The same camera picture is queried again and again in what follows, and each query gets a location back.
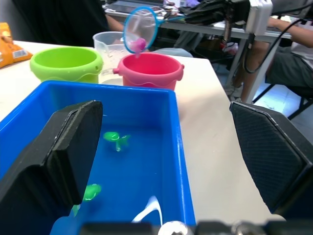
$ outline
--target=hand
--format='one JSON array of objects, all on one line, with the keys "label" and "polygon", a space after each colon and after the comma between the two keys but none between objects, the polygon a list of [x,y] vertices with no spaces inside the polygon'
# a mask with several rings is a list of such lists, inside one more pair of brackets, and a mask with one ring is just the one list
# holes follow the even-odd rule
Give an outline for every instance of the hand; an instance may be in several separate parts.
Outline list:
[{"label": "hand", "polygon": [[277,28],[277,25],[281,22],[282,20],[275,19],[273,17],[270,17],[268,20],[268,27],[274,27]]}]

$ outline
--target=pink bucket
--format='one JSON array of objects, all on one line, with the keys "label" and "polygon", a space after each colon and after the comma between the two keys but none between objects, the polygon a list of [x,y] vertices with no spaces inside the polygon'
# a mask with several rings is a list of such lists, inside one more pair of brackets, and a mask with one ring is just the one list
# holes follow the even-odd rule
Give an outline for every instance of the pink bucket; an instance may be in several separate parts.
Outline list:
[{"label": "pink bucket", "polygon": [[184,65],[172,57],[146,52],[138,58],[133,54],[125,56],[113,73],[123,76],[124,86],[174,90],[183,69]]}]

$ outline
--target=blue plastic bin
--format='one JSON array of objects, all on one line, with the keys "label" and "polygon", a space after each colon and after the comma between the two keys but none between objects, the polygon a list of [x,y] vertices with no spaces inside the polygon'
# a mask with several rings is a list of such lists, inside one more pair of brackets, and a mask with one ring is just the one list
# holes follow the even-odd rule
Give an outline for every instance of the blue plastic bin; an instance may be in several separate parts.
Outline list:
[{"label": "blue plastic bin", "polygon": [[[102,191],[76,217],[60,218],[51,234],[78,234],[85,222],[132,221],[155,195],[163,221],[194,225],[175,93],[170,90],[47,81],[0,122],[0,179],[50,116],[88,100],[103,103],[103,123],[89,184]],[[127,151],[107,148],[107,131],[131,135]],[[154,211],[145,219],[158,225]]]}]

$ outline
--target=measuring cup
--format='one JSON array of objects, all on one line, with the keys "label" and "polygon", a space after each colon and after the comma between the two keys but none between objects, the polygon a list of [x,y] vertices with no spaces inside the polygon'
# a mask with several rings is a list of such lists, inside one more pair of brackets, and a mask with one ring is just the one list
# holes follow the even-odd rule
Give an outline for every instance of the measuring cup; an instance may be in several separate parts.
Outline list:
[{"label": "measuring cup", "polygon": [[119,61],[130,54],[123,43],[122,32],[102,32],[93,36],[94,48],[100,53],[104,66],[100,73],[100,79],[119,78],[113,74],[113,69],[117,68]]}]

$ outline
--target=laptop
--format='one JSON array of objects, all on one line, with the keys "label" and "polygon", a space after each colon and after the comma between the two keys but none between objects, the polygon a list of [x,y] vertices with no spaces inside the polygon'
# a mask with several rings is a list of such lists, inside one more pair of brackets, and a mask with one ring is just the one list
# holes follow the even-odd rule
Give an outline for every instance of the laptop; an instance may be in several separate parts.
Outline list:
[{"label": "laptop", "polygon": [[107,9],[112,9],[117,12],[123,13],[131,13],[137,7],[140,6],[163,6],[163,0],[118,0],[110,5],[108,5]]}]

